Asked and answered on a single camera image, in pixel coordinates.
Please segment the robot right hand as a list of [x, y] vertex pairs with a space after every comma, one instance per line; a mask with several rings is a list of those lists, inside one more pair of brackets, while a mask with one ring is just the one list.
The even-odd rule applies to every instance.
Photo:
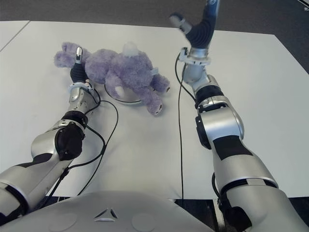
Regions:
[[217, 21], [220, 7], [219, 0], [207, 0], [202, 19], [198, 24], [191, 24], [181, 14], [174, 12], [169, 16], [173, 26], [178, 28], [187, 38], [191, 47], [206, 49], [209, 47]]

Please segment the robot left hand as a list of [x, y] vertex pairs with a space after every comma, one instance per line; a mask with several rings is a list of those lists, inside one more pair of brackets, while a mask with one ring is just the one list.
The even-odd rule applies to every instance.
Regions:
[[75, 55], [75, 63], [70, 71], [70, 77], [73, 83], [86, 83], [88, 77], [83, 67], [83, 50], [77, 47]]

